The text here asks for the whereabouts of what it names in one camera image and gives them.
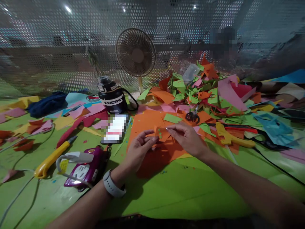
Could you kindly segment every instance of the smartwatch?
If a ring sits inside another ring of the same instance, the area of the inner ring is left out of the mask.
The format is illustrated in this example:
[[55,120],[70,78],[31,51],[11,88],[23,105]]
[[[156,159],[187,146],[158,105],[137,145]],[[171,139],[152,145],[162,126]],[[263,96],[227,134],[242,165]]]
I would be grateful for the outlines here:
[[107,192],[109,192],[110,195],[112,195],[113,197],[122,197],[125,195],[126,193],[126,189],[125,189],[125,185],[123,185],[122,189],[119,189],[117,186],[115,186],[115,184],[113,183],[111,176],[110,176],[111,170],[108,170],[105,175],[103,176],[103,180],[104,180],[104,186],[107,190]]

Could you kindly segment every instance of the blue fabric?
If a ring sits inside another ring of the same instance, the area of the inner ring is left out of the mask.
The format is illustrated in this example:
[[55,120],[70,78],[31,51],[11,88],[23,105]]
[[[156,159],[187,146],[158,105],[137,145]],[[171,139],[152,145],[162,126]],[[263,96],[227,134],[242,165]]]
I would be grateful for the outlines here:
[[67,107],[66,96],[67,94],[63,92],[54,92],[39,102],[31,103],[27,110],[33,118],[44,117],[61,108]]

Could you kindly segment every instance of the table surface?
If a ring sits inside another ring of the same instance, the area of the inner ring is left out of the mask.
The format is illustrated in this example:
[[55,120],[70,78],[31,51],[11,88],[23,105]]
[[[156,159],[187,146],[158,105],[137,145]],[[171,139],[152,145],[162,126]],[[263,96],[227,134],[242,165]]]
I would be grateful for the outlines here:
[[[1,101],[0,104],[13,101]],[[31,120],[29,114],[0,124],[0,130],[15,130],[18,125]],[[8,169],[35,169],[55,149],[61,135],[68,128],[33,136],[33,149],[15,152],[12,148],[0,154],[0,165]],[[125,157],[131,126],[126,140],[116,155],[112,154],[106,171],[115,168]],[[94,148],[100,137],[84,131],[75,131],[78,136],[68,151],[84,151]],[[226,149],[208,142],[216,153],[227,157]],[[118,145],[112,146],[115,152]],[[283,158],[279,152],[269,151],[261,145],[257,148],[272,162],[305,182],[305,166]],[[290,192],[301,201],[305,201],[305,188],[293,179],[281,173],[252,149],[240,147],[235,155],[238,164],[262,177],[269,179]],[[69,164],[67,173],[74,164]],[[11,207],[3,224],[4,228],[44,228],[48,223],[71,206],[81,195],[75,188],[64,187],[65,177],[58,175],[55,166],[49,169],[49,177],[38,181],[34,178]],[[0,168],[0,180],[6,170]],[[14,179],[0,184],[0,215],[17,195],[24,184],[33,176],[30,171],[19,173]],[[212,219],[236,218],[251,213],[242,198],[227,185],[208,166],[196,158],[183,158],[171,162],[153,178],[138,179],[130,177],[126,182],[127,193],[123,198],[114,199],[107,211],[101,213],[101,219],[126,216],[139,213],[152,218],[176,219]]]

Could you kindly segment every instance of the smartphone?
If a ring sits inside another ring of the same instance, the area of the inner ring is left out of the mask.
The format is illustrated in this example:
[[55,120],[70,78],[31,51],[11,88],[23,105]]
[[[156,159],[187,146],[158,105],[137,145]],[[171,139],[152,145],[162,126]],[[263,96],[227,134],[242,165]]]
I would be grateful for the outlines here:
[[111,114],[101,144],[120,144],[123,141],[127,125],[128,114]]

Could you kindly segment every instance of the black water bottle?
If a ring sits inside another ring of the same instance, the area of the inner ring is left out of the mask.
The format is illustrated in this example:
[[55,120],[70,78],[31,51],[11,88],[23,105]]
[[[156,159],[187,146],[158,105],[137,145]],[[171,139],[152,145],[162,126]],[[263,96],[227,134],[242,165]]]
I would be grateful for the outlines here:
[[128,110],[123,89],[108,76],[98,79],[98,96],[110,114],[121,114]]

